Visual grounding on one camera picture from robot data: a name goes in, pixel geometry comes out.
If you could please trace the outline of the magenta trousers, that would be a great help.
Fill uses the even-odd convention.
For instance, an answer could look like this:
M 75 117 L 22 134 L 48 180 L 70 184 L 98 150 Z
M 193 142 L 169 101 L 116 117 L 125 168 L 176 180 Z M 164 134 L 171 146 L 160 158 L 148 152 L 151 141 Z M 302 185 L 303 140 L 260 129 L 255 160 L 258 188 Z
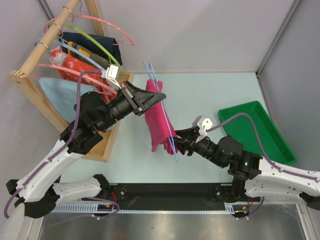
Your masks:
M 177 136 L 174 127 L 166 113 L 163 103 L 160 102 L 150 108 L 144 114 L 145 122 L 148 126 L 151 137 L 151 151 L 156 152 L 158 146 L 163 146 L 164 150 L 174 155 L 178 152 L 172 140 Z

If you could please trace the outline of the light blue wire hanger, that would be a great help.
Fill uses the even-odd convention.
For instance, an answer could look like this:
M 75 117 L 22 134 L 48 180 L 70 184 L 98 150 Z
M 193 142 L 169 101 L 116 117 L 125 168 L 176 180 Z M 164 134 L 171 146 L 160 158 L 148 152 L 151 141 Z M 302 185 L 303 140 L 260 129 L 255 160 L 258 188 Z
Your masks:
M 163 92 L 163 82 L 157 80 L 155 70 L 151 63 L 144 63 L 144 68 L 148 76 L 145 89 L 154 93 Z M 164 102 L 160 101 L 144 114 L 145 122 L 148 126 L 151 137 L 151 151 L 154 153 L 158 146 L 173 155 L 178 160 L 178 149 L 175 145 L 174 138 L 177 136 L 166 112 Z

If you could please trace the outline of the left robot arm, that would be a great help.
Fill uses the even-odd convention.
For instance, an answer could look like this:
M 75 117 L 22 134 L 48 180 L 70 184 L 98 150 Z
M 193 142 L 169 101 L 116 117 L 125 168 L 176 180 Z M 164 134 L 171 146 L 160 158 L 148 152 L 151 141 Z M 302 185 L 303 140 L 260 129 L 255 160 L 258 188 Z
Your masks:
M 95 91 L 82 94 L 81 84 L 77 84 L 75 120 L 60 134 L 49 154 L 28 175 L 6 183 L 12 198 L 18 198 L 15 206 L 24 207 L 24 216 L 38 219 L 64 202 L 107 199 L 111 187 L 102 174 L 73 183 L 59 183 L 57 179 L 103 140 L 100 132 L 106 131 L 130 113 L 141 116 L 165 98 L 164 93 L 143 90 L 124 81 L 116 97 L 105 103 Z

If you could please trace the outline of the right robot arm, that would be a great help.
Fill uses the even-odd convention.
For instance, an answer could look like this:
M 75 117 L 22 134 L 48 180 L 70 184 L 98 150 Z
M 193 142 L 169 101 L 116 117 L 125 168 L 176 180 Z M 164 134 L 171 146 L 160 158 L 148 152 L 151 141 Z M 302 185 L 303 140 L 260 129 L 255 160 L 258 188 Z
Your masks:
M 233 177 L 231 196 L 297 200 L 309 208 L 320 208 L 320 173 L 269 161 L 265 156 L 243 149 L 227 135 L 214 143 L 198 127 L 177 130 L 174 144 L 182 155 L 202 156 Z

